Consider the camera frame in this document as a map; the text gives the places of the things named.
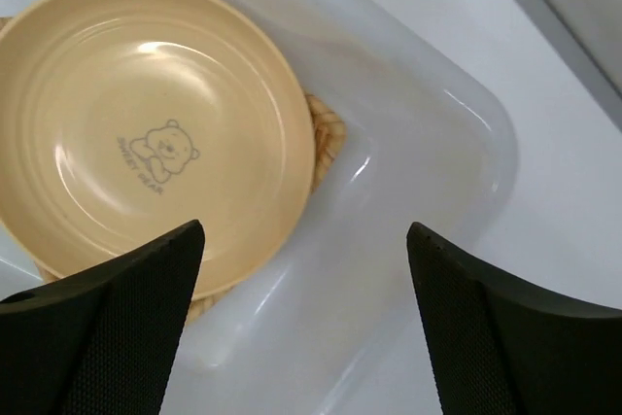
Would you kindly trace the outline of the tan round plate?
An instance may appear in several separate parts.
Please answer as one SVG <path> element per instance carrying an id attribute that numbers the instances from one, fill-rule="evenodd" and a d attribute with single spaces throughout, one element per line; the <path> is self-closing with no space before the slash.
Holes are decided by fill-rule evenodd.
<path id="1" fill-rule="evenodd" d="M 39 0 L 1 30 L 1 221 L 63 278 L 191 220 L 194 294 L 247 279 L 315 166 L 288 61 L 222 0 Z"/>

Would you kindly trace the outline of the woven bamboo triangular basket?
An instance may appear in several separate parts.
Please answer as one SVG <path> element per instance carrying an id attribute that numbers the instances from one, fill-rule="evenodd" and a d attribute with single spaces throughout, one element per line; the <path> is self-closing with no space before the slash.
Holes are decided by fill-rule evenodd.
<path id="1" fill-rule="evenodd" d="M 212 24 L 210 22 L 204 23 L 203 21 L 188 21 L 176 19 L 173 20 L 172 17 L 164 19 L 161 17 L 162 21 L 165 21 L 165 24 L 170 23 L 171 25 L 182 26 L 183 29 L 188 30 L 196 30 L 196 31 L 207 31 L 213 28 L 210 28 Z M 6 33 L 7 29 L 10 29 L 13 26 L 13 23 L 16 22 L 15 17 L 1 17 L 1 37 Z M 264 37 L 263 41 L 270 42 L 270 38 L 268 38 L 263 31 L 260 30 L 254 23 L 250 22 L 251 31 L 253 31 L 253 35 L 259 35 L 260 37 Z M 312 93 L 305 91 L 305 99 L 309 108 L 309 114 L 312 120 L 313 130 L 314 130 L 314 139 L 315 139 L 315 167 L 314 167 L 314 175 L 313 181 L 311 185 L 311 193 L 315 192 L 316 189 L 322 184 L 323 180 L 327 176 L 329 169 L 333 165 L 335 159 L 340 154 L 346 139 L 347 139 L 347 126 L 344 120 L 334 112 L 329 106 L 327 106 L 319 97 L 315 96 Z M 56 271 L 52 271 L 47 266 L 43 266 L 43 264 L 34 259 L 34 264 L 36 265 L 38 272 L 40 273 L 44 284 L 50 284 L 61 279 L 65 279 L 69 277 L 67 275 L 58 275 Z M 213 307 L 218 301 L 220 301 L 224 296 L 234 290 L 239 284 L 248 280 L 254 273 L 256 273 L 261 266 L 264 266 L 266 261 L 260 263 L 258 266 L 254 266 L 250 269 L 248 273 L 244 273 L 240 278 L 235 279 L 233 281 L 226 282 L 223 286 L 218 286 L 214 290 L 208 290 L 205 292 L 199 286 L 200 280 L 203 278 L 203 273 L 205 272 L 203 265 L 201 266 L 199 277 L 197 278 L 197 285 L 194 290 L 194 295 L 192 297 L 189 312 L 186 318 L 186 325 L 196 320 L 200 315 L 207 312 L 211 307 Z"/>

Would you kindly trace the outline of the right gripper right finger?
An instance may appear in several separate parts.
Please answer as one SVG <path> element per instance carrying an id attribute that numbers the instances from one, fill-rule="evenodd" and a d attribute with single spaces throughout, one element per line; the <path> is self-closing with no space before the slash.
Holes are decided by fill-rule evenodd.
<path id="1" fill-rule="evenodd" d="M 532 284 L 420 223 L 406 243 L 443 413 L 620 413 L 620 310 Z"/>

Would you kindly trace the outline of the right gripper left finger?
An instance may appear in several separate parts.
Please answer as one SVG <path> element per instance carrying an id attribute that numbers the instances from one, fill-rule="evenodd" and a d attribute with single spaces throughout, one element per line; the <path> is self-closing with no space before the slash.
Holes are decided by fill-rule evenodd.
<path id="1" fill-rule="evenodd" d="M 1 302 L 4 414 L 157 414 L 205 235 L 193 220 Z"/>

